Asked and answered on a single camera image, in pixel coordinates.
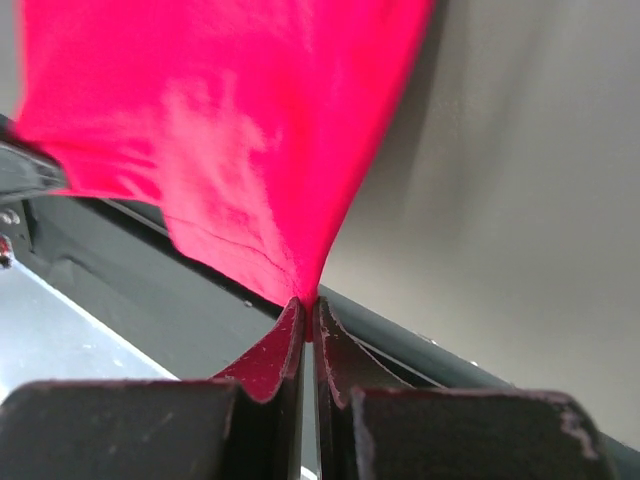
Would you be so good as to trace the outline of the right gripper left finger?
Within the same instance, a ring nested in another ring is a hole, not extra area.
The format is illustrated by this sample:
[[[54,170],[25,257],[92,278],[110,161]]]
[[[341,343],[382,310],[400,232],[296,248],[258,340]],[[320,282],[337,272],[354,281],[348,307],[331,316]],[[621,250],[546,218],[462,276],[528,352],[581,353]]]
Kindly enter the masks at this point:
[[[36,381],[1,406],[5,479],[297,479],[305,309],[205,380]]]

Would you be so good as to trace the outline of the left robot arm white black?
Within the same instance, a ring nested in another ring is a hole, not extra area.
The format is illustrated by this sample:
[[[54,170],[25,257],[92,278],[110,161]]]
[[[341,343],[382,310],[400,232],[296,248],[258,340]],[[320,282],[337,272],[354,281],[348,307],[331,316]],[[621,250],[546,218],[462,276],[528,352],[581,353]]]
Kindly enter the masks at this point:
[[[59,162],[20,138],[11,120],[1,115],[1,202],[51,194],[69,187]]]

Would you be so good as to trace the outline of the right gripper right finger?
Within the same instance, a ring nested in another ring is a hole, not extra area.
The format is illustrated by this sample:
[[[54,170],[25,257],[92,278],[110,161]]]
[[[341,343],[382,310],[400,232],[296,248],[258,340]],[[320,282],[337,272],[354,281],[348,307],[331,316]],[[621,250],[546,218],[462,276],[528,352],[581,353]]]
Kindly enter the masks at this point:
[[[344,329],[312,314],[323,479],[614,479],[594,422],[571,396],[415,388]]]

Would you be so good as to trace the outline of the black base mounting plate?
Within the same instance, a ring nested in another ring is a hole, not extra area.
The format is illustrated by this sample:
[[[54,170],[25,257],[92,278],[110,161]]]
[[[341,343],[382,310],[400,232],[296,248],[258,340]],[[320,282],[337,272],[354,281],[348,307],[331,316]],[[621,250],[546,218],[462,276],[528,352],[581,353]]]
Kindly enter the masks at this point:
[[[180,255],[151,208],[53,197],[14,210],[20,223],[1,230],[20,262],[181,377],[225,365],[275,322],[276,307]],[[639,352],[620,334],[476,315],[430,337],[328,288],[321,294],[351,334],[418,376],[563,390],[605,432],[639,445]]]

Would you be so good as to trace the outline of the crimson red t shirt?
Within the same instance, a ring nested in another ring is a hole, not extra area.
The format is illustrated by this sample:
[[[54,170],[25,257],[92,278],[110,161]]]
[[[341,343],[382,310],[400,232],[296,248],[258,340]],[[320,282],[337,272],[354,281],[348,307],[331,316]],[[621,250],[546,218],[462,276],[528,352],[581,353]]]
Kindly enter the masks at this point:
[[[14,127],[73,196],[162,211],[265,299],[311,303],[430,1],[22,1]]]

